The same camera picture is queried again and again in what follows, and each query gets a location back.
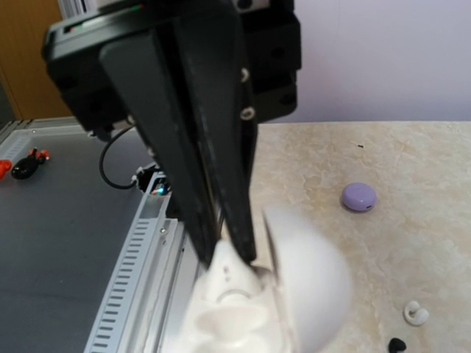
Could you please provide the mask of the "white earbud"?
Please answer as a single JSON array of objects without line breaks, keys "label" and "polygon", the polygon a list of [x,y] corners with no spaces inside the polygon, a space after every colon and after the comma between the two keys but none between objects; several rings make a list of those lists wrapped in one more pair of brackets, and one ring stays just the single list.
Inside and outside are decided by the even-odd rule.
[{"label": "white earbud", "polygon": [[252,267],[239,257],[231,242],[220,240],[205,275],[203,299],[217,304],[239,302],[261,291],[261,281]]},{"label": "white earbud", "polygon": [[429,319],[429,312],[416,301],[408,302],[403,309],[403,317],[408,324],[420,327]]}]

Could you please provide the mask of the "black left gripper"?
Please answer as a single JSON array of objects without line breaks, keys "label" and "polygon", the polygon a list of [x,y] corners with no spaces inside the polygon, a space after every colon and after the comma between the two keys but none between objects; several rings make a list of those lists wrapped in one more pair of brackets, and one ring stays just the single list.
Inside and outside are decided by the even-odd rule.
[{"label": "black left gripper", "polygon": [[248,59],[260,122],[296,109],[302,55],[293,1],[113,1],[51,25],[41,56],[84,130],[109,133],[129,114],[100,67],[101,48],[178,16],[177,39],[210,186],[235,250],[252,262],[249,164],[257,128],[252,118],[241,117],[244,110],[255,111],[243,71]]}]

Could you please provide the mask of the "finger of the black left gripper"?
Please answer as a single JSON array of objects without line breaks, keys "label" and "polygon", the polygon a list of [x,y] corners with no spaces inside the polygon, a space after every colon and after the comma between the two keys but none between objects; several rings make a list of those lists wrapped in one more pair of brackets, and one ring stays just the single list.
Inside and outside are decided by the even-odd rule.
[{"label": "finger of the black left gripper", "polygon": [[117,40],[101,50],[99,62],[169,178],[199,261],[209,265],[217,239],[216,212],[174,33],[152,30]]}]

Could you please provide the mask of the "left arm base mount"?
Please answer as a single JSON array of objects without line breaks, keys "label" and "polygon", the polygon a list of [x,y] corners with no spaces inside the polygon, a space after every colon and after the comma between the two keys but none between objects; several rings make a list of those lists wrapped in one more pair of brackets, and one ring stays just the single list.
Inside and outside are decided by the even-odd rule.
[{"label": "left arm base mount", "polygon": [[180,218],[179,208],[172,196],[171,184],[163,170],[156,163],[138,168],[132,177],[132,181],[135,182],[136,188],[144,195],[144,205],[139,218],[158,218],[160,215],[170,219]]}]

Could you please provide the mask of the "white earbud charging case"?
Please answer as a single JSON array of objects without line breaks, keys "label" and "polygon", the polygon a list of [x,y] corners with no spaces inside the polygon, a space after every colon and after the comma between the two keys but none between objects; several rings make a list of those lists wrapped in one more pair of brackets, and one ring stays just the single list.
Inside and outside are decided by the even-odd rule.
[{"label": "white earbud charging case", "polygon": [[261,293],[208,302],[207,269],[192,287],[173,352],[320,352],[338,335],[353,296],[344,255],[300,210],[267,207],[263,220],[272,267],[249,265]]}]

